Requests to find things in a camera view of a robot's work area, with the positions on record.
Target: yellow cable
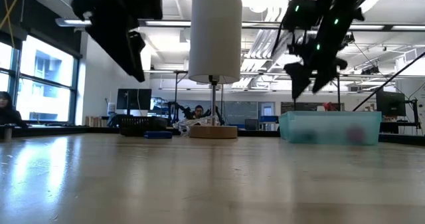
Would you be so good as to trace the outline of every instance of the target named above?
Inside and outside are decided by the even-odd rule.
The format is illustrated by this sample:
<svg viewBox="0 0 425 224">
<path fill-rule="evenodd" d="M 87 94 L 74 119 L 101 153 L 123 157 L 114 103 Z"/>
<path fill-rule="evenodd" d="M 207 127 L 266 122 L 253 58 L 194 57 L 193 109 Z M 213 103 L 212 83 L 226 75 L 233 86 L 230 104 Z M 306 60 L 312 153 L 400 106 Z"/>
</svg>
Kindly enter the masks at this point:
<svg viewBox="0 0 425 224">
<path fill-rule="evenodd" d="M 9 18 L 9 16 L 11 15 L 11 12 L 12 12 L 12 10 L 13 10 L 13 8 L 15 8 L 15 5 L 16 5 L 16 2 L 17 2 L 18 0 L 13 0 L 13 2 L 12 2 L 12 4 L 11 4 L 11 6 L 10 6 L 10 9 L 8 10 L 8 11 L 6 11 L 6 15 L 5 15 L 5 18 L 3 18 L 3 20 L 1 21 L 1 23 L 0 23 L 0 29 L 1 28 L 3 28 L 3 25 L 5 24 L 5 22 L 6 22 L 6 20 Z"/>
<path fill-rule="evenodd" d="M 6 8 L 6 12 L 9 12 L 9 8 L 7 6 L 7 0 L 5 0 L 5 8 Z M 11 24 L 11 18 L 10 17 L 7 18 L 7 23 L 9 24 L 9 30 L 11 32 L 12 47 L 15 48 L 15 40 L 13 38 L 13 30 L 12 30 L 12 24 Z"/>
</svg>

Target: monitor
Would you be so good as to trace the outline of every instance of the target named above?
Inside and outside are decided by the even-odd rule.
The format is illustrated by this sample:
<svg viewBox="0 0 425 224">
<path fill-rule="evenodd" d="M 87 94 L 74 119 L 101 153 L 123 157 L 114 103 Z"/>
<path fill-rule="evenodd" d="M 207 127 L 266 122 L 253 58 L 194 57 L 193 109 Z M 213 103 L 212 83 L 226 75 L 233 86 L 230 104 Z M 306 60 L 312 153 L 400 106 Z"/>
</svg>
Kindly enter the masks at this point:
<svg viewBox="0 0 425 224">
<path fill-rule="evenodd" d="M 130 110 L 150 110 L 151 95 L 152 89 L 120 88 L 117 109 L 127 110 L 127 115 L 130 115 Z"/>
<path fill-rule="evenodd" d="M 404 94 L 397 92 L 377 92 L 377 110 L 384 116 L 406 116 Z"/>
</svg>

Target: wooden table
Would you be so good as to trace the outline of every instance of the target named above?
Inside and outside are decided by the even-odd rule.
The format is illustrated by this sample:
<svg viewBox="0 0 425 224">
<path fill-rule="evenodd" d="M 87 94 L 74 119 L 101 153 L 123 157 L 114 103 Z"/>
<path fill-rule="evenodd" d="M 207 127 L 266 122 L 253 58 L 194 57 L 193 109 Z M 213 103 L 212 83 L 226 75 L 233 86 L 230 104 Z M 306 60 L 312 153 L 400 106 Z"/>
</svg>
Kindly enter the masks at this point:
<svg viewBox="0 0 425 224">
<path fill-rule="evenodd" d="M 0 144 L 0 223 L 425 220 L 425 150 L 117 134 Z"/>
</svg>

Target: blue object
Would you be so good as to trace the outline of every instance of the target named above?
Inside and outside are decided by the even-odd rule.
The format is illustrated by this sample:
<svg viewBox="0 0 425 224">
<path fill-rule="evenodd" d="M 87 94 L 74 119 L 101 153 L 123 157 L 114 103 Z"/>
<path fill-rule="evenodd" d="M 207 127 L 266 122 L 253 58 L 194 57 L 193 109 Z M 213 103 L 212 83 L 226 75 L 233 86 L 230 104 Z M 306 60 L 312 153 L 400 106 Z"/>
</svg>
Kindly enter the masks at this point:
<svg viewBox="0 0 425 224">
<path fill-rule="evenodd" d="M 290 111 L 280 116 L 280 135 L 291 143 L 378 144 L 381 112 Z"/>
<path fill-rule="evenodd" d="M 277 122 L 279 116 L 261 116 L 260 122 Z"/>
<path fill-rule="evenodd" d="M 168 131 L 146 131 L 144 136 L 149 139 L 165 139 L 172 138 L 173 133 Z"/>
</svg>

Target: window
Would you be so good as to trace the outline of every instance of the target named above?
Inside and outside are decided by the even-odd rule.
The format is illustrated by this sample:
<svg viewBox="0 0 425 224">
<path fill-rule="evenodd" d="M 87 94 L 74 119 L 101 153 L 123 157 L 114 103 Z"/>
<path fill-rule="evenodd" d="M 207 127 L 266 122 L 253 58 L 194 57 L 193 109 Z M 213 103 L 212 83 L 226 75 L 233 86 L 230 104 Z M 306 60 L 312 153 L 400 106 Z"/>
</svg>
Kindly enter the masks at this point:
<svg viewBox="0 0 425 224">
<path fill-rule="evenodd" d="M 7 91 L 9 75 L 0 73 L 0 91 Z"/>
<path fill-rule="evenodd" d="M 21 73 L 71 86 L 74 57 L 34 37 L 23 42 Z"/>
<path fill-rule="evenodd" d="M 23 120 L 67 122 L 76 95 L 74 57 L 34 37 L 27 37 L 21 53 L 17 110 Z"/>
<path fill-rule="evenodd" d="M 67 122 L 70 90 L 22 78 L 17 110 L 23 120 Z"/>
<path fill-rule="evenodd" d="M 0 68 L 10 69 L 12 59 L 12 47 L 0 43 Z"/>
</svg>

